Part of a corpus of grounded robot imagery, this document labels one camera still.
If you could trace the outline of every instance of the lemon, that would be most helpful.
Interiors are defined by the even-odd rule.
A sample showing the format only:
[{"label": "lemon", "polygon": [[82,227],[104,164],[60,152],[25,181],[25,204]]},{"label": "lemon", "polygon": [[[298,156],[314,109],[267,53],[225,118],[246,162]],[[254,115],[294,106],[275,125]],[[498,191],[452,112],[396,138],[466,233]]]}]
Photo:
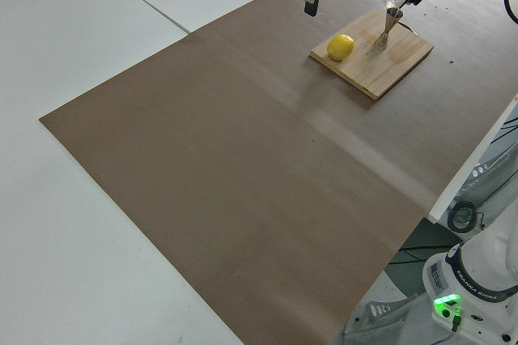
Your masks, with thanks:
[{"label": "lemon", "polygon": [[351,36],[335,36],[327,45],[327,54],[333,60],[340,62],[352,54],[355,48],[355,41]]}]

